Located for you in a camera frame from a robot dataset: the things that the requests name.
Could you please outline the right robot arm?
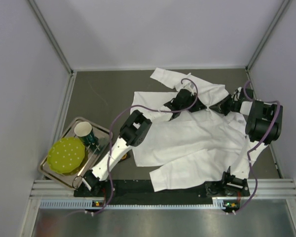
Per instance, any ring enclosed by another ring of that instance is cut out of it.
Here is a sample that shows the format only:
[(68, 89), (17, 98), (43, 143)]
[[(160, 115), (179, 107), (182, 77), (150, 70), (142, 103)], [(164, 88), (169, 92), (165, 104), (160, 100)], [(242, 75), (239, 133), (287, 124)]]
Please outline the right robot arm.
[(252, 89), (239, 88), (233, 95), (210, 107), (225, 116), (230, 112), (246, 116), (246, 141), (240, 157), (223, 172), (222, 179), (204, 183), (208, 197), (248, 196), (247, 177), (255, 160), (281, 134), (283, 107), (277, 102), (255, 100), (253, 95)]

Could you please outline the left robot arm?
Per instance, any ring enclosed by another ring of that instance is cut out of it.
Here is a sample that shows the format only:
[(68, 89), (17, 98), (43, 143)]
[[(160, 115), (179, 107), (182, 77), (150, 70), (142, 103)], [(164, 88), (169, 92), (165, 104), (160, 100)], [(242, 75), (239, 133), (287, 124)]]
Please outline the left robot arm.
[(92, 194), (97, 194), (102, 182), (111, 173), (117, 163), (134, 147), (139, 146), (144, 141), (153, 122), (171, 121), (177, 118), (181, 112), (191, 113), (204, 110), (207, 107), (200, 101), (196, 92), (188, 89), (181, 89), (176, 97), (160, 107), (160, 109), (149, 109), (142, 105), (135, 105), (131, 108), (143, 108), (146, 114), (139, 110), (134, 110), (123, 126), (120, 128), (119, 136), (114, 144), (110, 144), (107, 154), (90, 170), (86, 171), (82, 184)]

